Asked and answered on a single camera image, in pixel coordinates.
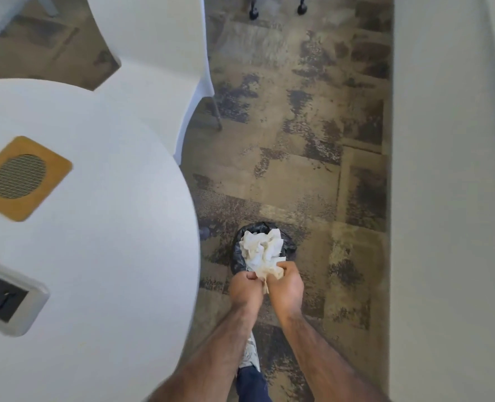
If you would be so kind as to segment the person's right hand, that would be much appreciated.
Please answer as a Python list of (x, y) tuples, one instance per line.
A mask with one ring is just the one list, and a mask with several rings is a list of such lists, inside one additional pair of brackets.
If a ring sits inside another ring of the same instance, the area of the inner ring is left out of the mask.
[(276, 278), (266, 278), (271, 305), (280, 322), (302, 314), (304, 283), (295, 262), (291, 262), (291, 273)]

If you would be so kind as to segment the white framed power outlet box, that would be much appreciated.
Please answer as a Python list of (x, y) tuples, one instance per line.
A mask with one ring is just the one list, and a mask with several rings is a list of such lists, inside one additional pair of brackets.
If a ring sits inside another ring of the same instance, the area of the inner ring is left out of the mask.
[(0, 264), (0, 333), (25, 335), (49, 298), (44, 284)]

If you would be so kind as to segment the white sneaker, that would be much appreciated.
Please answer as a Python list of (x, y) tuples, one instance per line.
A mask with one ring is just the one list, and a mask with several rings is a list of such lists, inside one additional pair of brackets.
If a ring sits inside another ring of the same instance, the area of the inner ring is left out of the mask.
[(256, 369), (257, 372), (261, 372), (260, 361), (257, 352), (257, 344), (253, 332), (250, 333), (250, 336), (247, 340), (244, 355), (240, 361), (238, 370), (244, 368), (253, 368)]

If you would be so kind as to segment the person's left hand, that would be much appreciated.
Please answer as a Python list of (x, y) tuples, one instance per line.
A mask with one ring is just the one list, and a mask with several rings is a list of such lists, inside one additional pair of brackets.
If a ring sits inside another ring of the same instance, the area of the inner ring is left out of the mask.
[(257, 314), (264, 299), (264, 284), (247, 280), (242, 271), (230, 281), (229, 294), (234, 308), (243, 308)]

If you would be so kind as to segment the person's left forearm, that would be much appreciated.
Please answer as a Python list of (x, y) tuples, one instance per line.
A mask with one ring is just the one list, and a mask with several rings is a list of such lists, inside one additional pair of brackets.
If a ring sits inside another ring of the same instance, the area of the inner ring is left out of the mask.
[(257, 314), (234, 308), (148, 402), (226, 402)]

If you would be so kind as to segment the white plastic chair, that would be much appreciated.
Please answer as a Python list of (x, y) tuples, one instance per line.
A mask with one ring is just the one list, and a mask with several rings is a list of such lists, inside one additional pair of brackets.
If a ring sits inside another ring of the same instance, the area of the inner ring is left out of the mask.
[(181, 164), (204, 98), (217, 109), (204, 0), (0, 0), (0, 79), (64, 82), (135, 112)]

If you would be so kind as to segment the black trash bin with liner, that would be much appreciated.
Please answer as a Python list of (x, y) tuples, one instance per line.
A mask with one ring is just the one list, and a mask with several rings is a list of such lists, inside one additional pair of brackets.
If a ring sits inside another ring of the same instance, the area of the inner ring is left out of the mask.
[(233, 239), (230, 269), (233, 275), (249, 271), (263, 280), (268, 276), (281, 279), (284, 270), (278, 263), (292, 260), (296, 251), (292, 237), (275, 223), (248, 224), (239, 229)]

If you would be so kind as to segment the white paper towel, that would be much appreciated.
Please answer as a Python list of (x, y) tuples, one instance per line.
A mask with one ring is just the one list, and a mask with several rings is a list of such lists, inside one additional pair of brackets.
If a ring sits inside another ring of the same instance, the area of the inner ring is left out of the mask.
[(278, 228), (271, 228), (268, 233), (251, 233), (246, 231), (239, 241), (241, 254), (244, 257), (248, 271), (257, 273), (257, 276), (264, 278), (264, 294), (268, 294), (266, 283), (267, 275), (272, 274), (280, 279), (279, 270), (276, 268), (278, 262), (286, 261), (286, 257), (281, 256), (284, 239)]

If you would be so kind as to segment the person's right forearm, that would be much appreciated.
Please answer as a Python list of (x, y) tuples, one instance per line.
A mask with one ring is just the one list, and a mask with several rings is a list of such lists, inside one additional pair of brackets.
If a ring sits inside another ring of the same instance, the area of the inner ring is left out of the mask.
[(300, 309), (275, 313), (316, 402), (391, 402), (332, 348)]

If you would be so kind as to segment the person's blue trouser leg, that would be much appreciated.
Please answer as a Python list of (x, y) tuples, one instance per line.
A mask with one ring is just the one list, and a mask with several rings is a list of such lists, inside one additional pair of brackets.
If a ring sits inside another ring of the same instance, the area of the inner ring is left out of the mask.
[(238, 368), (236, 391), (238, 402), (272, 402), (264, 375), (254, 365)]

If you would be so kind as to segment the tan square coaster with mesh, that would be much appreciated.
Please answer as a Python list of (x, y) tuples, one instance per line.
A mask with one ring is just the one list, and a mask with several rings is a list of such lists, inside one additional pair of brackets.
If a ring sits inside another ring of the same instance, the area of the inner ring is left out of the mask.
[(72, 171), (66, 158), (23, 135), (0, 151), (0, 214), (25, 221)]

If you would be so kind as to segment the round white table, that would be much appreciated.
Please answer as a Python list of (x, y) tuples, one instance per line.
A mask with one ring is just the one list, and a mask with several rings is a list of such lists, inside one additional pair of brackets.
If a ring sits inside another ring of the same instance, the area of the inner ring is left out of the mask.
[(0, 151), (21, 135), (73, 168), (25, 221), (0, 214), (0, 264), (50, 291), (25, 335), (0, 333), (0, 402), (147, 402), (197, 297), (185, 179), (134, 112), (80, 87), (0, 79)]

